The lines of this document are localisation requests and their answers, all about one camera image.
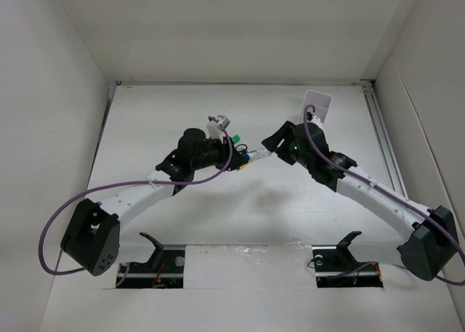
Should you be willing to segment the blue cap spray bottle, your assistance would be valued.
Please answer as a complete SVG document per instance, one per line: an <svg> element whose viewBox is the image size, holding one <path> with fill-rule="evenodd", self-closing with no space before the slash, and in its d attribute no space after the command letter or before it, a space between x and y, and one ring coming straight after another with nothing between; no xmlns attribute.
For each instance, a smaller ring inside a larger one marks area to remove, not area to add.
<svg viewBox="0 0 465 332"><path fill-rule="evenodd" d="M272 153L267 150L265 147L256 149L256 150L248 150L243 154L243 157L247 160L248 163L252 163L254 161L267 158Z"/></svg>

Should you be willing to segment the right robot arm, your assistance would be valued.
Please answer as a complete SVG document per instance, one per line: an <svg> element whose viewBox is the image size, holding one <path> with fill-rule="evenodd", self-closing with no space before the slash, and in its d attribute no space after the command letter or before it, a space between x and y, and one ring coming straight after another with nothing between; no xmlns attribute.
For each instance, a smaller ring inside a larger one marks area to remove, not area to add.
<svg viewBox="0 0 465 332"><path fill-rule="evenodd" d="M453 214L407 199L366 173L357 162L333 151L314 123L285 122L263 146L286 163L303 166L319 184L359 203L397 231L403 243L397 262L416 277L430 281L455 256L463 256Z"/></svg>

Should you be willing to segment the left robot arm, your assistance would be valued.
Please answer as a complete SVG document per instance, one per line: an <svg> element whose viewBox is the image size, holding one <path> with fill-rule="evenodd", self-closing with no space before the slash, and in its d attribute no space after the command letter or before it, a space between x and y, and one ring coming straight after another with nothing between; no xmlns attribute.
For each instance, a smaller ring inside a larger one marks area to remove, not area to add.
<svg viewBox="0 0 465 332"><path fill-rule="evenodd" d="M200 129L186 129L148 177L103 201L80 201L62 238L61 249L93 276L106 272L118 258L121 229L156 203L189 185L198 170L234 171L248 162L231 138L208 138Z"/></svg>

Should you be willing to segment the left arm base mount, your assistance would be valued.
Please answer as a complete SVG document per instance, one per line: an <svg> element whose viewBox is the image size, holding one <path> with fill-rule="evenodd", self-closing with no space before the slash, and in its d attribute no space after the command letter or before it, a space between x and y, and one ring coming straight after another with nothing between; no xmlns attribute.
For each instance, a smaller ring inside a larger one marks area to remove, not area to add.
<svg viewBox="0 0 465 332"><path fill-rule="evenodd" d="M116 288L183 288L186 246L164 245L146 232L140 235L146 243L125 243L120 250Z"/></svg>

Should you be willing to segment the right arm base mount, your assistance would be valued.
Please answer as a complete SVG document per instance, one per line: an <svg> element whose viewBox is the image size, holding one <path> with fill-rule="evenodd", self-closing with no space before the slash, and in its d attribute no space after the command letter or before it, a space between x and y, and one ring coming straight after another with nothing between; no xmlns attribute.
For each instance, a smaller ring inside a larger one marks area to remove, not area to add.
<svg viewBox="0 0 465 332"><path fill-rule="evenodd" d="M312 246L307 267L315 271L318 288L383 288L377 262L359 262L349 246L361 231L352 231L335 245Z"/></svg>

